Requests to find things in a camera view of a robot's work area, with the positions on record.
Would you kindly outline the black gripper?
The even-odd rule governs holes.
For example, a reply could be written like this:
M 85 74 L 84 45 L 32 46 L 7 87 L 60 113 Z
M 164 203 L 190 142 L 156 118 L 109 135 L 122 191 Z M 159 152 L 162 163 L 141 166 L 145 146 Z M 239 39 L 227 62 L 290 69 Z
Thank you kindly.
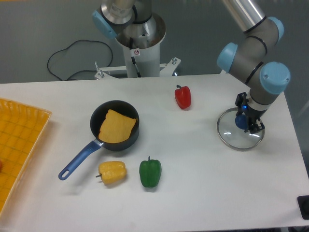
M 235 106 L 237 107 L 236 116 L 245 114 L 247 118 L 247 128 L 244 132 L 259 133 L 265 129 L 265 126 L 260 118 L 267 111 L 268 105 L 262 105 L 255 101 L 249 101 L 247 98 L 247 93 L 242 92 L 237 95 Z

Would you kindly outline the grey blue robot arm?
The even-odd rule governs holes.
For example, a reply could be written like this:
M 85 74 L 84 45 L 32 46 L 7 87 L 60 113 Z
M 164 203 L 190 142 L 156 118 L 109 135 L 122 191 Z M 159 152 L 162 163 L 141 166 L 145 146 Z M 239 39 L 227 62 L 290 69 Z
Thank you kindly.
M 290 81 L 284 64 L 262 61 L 282 38 L 284 26 L 277 18 L 266 16 L 253 0 L 225 0 L 223 4 L 246 39 L 241 45 L 227 44 L 217 65 L 250 88 L 237 95 L 235 122 L 240 129 L 255 134 L 265 128 L 261 116 Z M 160 43 L 166 28 L 152 11 L 151 1 L 104 0 L 92 19 L 105 37 L 122 46 L 129 78 L 172 74 L 170 65 L 160 68 Z

